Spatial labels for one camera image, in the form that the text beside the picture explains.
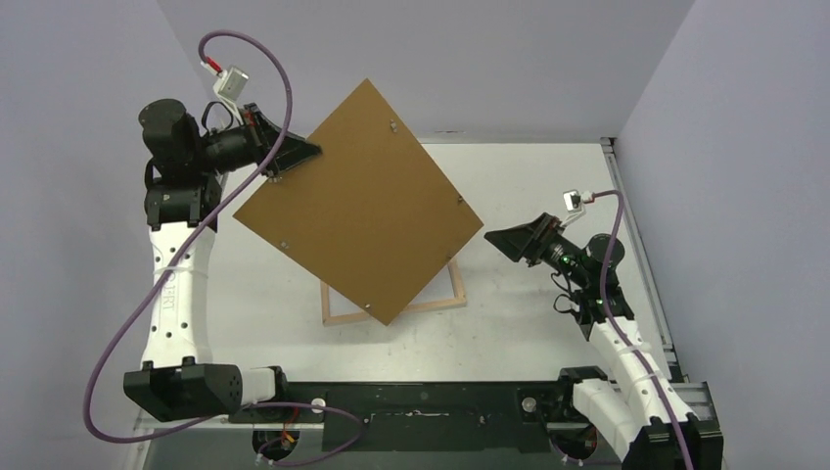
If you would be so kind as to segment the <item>light wooden picture frame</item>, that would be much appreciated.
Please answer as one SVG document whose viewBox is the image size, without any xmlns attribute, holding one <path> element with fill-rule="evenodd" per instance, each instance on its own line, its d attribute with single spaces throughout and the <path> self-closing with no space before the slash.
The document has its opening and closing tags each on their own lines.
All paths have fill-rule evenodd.
<svg viewBox="0 0 830 470">
<path fill-rule="evenodd" d="M 320 282 L 321 318 L 325 327 L 373 320 L 366 310 Z M 467 294 L 457 259 L 445 268 L 406 306 L 402 313 L 427 312 L 465 306 Z"/>
</svg>

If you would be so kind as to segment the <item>brown frame backing board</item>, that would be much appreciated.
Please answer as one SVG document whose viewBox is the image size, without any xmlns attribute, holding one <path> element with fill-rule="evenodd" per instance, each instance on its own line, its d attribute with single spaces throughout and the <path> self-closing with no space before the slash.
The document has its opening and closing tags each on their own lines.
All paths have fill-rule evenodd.
<svg viewBox="0 0 830 470">
<path fill-rule="evenodd" d="M 235 216 L 390 324 L 483 222 L 369 80 L 309 141 L 320 154 L 260 185 Z"/>
</svg>

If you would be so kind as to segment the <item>white photo paper sheet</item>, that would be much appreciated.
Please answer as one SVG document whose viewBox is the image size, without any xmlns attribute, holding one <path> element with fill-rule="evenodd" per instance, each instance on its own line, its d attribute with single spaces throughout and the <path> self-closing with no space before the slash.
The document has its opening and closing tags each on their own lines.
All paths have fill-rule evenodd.
<svg viewBox="0 0 830 470">
<path fill-rule="evenodd" d="M 431 308 L 442 308 L 445 304 L 456 300 L 454 275 L 457 263 L 451 260 L 410 302 L 406 311 L 419 311 Z"/>
</svg>

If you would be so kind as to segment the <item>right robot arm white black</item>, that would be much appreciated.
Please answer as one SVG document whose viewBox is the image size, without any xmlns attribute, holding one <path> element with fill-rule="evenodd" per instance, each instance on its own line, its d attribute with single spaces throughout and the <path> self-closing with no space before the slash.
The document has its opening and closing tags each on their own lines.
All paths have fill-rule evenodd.
<svg viewBox="0 0 830 470">
<path fill-rule="evenodd" d="M 598 369 L 564 369 L 553 394 L 556 412 L 587 421 L 613 448 L 623 469 L 719 469 L 724 438 L 679 394 L 640 332 L 616 274 L 625 248 L 613 235 L 594 235 L 580 248 L 565 225 L 544 213 L 518 226 L 491 230 L 485 239 L 507 259 L 546 264 L 566 281 L 571 315 L 604 359 Z"/>
</svg>

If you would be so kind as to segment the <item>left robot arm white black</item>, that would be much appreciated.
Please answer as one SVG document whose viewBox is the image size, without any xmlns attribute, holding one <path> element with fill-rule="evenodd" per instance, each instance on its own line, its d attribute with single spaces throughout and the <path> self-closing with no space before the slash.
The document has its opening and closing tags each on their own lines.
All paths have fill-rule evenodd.
<svg viewBox="0 0 830 470">
<path fill-rule="evenodd" d="M 139 114 L 151 157 L 145 167 L 144 211 L 153 249 L 150 331 L 140 367 L 123 376 L 125 394 L 161 422 L 234 414 L 254 405 L 264 419 L 284 419 L 292 408 L 279 366 L 243 370 L 213 360 L 208 343 L 208 266 L 218 231 L 215 210 L 222 179 L 248 165 L 279 176 L 321 153 L 243 106 L 235 125 L 201 132 L 174 99 Z"/>
</svg>

